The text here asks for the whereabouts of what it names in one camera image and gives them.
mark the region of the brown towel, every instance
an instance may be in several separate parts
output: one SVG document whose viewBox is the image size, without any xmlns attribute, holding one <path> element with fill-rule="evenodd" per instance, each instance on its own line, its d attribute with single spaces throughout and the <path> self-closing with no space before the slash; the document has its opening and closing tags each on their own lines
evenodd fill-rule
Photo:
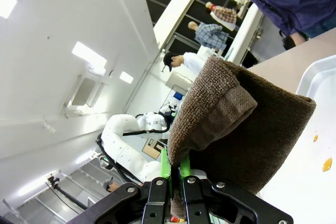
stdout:
<svg viewBox="0 0 336 224">
<path fill-rule="evenodd" d="M 310 98 L 210 57 L 172 125 L 170 162 L 178 166 L 190 151 L 191 167 L 211 181 L 226 178 L 256 194 L 283 164 L 315 106 Z"/>
</svg>

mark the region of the baseball cap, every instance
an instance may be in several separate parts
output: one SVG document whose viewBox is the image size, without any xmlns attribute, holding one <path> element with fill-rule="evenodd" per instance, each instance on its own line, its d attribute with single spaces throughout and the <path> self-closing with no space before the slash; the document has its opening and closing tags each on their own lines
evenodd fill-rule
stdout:
<svg viewBox="0 0 336 224">
<path fill-rule="evenodd" d="M 175 54 L 173 52 L 168 52 L 165 54 L 165 56 L 163 57 L 163 63 L 165 64 L 165 66 L 169 67 L 169 72 L 172 71 L 172 57 L 174 56 L 178 56 L 179 54 Z"/>
</svg>

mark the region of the blue plaid shirt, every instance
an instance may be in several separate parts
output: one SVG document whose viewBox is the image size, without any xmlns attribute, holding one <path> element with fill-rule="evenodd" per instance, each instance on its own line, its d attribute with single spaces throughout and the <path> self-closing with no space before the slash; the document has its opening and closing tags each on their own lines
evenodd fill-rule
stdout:
<svg viewBox="0 0 336 224">
<path fill-rule="evenodd" d="M 224 50 L 226 47 L 226 40 L 229 36 L 228 33 L 222 31 L 222 26 L 216 24 L 205 24 L 200 23 L 196 31 L 195 40 L 198 41 L 202 46 L 211 49 L 218 48 L 219 50 Z"/>
</svg>

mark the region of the gray floor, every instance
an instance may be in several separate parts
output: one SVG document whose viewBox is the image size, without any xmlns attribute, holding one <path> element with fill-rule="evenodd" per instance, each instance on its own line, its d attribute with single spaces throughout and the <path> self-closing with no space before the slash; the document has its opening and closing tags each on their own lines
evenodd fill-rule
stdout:
<svg viewBox="0 0 336 224">
<path fill-rule="evenodd" d="M 263 28 L 262 36 L 251 47 L 252 54 L 259 62 L 268 60 L 285 51 L 279 35 L 279 28 L 273 25 L 269 18 L 264 17 L 261 27 Z"/>
</svg>

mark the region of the blue jeans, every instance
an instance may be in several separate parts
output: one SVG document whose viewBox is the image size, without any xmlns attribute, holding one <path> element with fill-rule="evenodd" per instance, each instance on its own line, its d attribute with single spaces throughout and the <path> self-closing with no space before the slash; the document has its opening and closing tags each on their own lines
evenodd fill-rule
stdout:
<svg viewBox="0 0 336 224">
<path fill-rule="evenodd" d="M 332 15 L 330 18 L 327 18 L 309 29 L 303 31 L 309 38 L 316 37 L 320 34 L 325 33 L 326 31 L 331 30 L 336 27 L 336 15 Z"/>
</svg>

